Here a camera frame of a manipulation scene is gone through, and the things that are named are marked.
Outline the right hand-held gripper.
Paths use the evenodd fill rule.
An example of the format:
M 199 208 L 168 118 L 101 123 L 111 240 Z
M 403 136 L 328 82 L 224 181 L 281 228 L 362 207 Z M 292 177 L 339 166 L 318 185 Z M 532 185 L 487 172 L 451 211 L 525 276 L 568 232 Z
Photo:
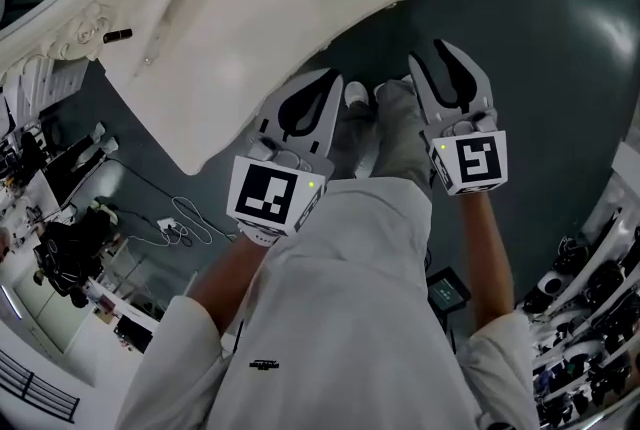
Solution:
M 508 181 L 506 132 L 497 112 L 488 75 L 462 49 L 436 39 L 435 49 L 450 86 L 438 84 L 414 51 L 408 65 L 426 123 L 428 156 L 450 196 L 494 190 Z M 484 111 L 470 113 L 479 108 Z M 459 116 L 459 110 L 470 113 Z

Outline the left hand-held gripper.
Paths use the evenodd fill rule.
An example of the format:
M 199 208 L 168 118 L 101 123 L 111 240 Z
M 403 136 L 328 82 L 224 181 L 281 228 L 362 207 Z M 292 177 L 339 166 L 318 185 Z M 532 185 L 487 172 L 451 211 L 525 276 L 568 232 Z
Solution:
M 334 172 L 325 156 L 343 88 L 342 75 L 325 68 L 289 79 L 264 101 L 257 118 L 262 134 L 234 159 L 226 207 L 255 244 L 270 247 L 297 234 L 325 194 Z

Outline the person's right forearm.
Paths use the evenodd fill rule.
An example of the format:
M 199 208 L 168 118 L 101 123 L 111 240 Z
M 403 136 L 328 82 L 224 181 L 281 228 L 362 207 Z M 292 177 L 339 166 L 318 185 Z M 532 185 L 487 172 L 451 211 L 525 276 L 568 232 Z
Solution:
M 477 330 L 515 306 L 512 271 L 487 192 L 459 198 L 468 253 L 470 293 Z

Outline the person's left forearm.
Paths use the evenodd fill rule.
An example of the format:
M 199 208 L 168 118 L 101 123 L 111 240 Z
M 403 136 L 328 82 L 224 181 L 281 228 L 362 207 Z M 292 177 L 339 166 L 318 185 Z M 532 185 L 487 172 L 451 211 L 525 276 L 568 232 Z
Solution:
M 188 291 L 220 334 L 232 324 L 268 250 L 241 234 Z

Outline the white ornate desk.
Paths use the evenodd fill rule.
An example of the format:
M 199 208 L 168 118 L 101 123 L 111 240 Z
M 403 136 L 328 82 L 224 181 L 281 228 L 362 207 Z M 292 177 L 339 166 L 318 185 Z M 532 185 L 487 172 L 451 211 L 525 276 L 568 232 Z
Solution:
M 186 174 L 227 147 L 263 100 L 337 36 L 400 0 L 115 0 L 129 39 L 105 74 Z

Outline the person's left white shoe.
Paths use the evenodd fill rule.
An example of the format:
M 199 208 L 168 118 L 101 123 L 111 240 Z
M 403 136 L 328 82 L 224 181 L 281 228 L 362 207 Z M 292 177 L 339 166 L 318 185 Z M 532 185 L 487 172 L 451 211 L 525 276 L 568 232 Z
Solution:
M 344 102 L 347 108 L 351 108 L 354 105 L 369 107 L 369 93 L 362 83 L 351 81 L 344 88 Z

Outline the person's white shoe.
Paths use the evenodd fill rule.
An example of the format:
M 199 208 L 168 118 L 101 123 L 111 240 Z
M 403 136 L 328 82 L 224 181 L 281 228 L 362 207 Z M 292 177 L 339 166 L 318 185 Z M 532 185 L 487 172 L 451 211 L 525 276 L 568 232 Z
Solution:
M 369 93 L 362 83 L 351 81 L 344 88 L 344 102 L 347 108 L 351 108 L 354 105 L 369 107 Z
M 414 94 L 414 85 L 408 78 L 390 79 L 373 89 L 373 95 L 378 104 L 389 103 Z

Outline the person's grey trousers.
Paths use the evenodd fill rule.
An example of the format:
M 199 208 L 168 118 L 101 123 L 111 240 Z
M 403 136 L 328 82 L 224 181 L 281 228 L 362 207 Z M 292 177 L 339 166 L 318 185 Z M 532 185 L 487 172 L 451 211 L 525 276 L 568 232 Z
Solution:
M 332 178 L 353 179 L 369 148 L 379 139 L 379 149 L 370 175 L 412 181 L 429 199 L 432 169 L 420 137 L 423 120 L 415 92 L 412 96 L 378 104 L 368 90 L 370 106 L 354 105 L 340 110 L 328 158 L 334 165 Z

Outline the person's right white shoe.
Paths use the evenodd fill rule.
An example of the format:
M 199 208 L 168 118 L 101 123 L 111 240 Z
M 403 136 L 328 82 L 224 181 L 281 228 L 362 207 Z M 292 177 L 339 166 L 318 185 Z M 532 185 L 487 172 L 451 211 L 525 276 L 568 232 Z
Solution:
M 390 79 L 373 89 L 373 95 L 378 104 L 389 103 L 414 94 L 414 85 L 408 78 Z

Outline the black screen device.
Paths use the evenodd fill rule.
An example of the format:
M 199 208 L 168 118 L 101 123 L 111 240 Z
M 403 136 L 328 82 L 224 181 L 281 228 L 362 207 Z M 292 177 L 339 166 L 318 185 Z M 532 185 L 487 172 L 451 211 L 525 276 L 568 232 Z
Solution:
M 428 300 L 439 317 L 464 309 L 471 293 L 451 267 L 446 267 L 426 278 Z

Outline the person's white shirt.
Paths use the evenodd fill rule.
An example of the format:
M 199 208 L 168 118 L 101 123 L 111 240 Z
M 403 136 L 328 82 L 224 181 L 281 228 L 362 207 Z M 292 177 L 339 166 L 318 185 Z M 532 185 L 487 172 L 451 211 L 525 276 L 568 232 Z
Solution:
M 429 305 L 431 212 L 406 179 L 331 182 L 223 334 L 170 302 L 116 430 L 539 430 L 527 318 L 453 349 Z

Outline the oval white-framed mirror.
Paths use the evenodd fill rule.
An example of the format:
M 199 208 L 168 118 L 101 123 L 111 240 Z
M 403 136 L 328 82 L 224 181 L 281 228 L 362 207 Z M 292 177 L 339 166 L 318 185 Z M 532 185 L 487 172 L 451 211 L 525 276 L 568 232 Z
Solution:
M 115 24 L 116 5 L 107 0 L 44 0 L 0 30 L 0 84 L 34 58 L 94 59 L 103 35 Z

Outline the black balcony railing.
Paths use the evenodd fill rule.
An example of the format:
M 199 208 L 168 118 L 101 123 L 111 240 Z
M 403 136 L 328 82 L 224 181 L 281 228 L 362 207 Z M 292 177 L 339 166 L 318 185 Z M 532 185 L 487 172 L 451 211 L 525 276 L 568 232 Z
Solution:
M 48 383 L 0 350 L 0 389 L 54 418 L 74 424 L 80 399 Z

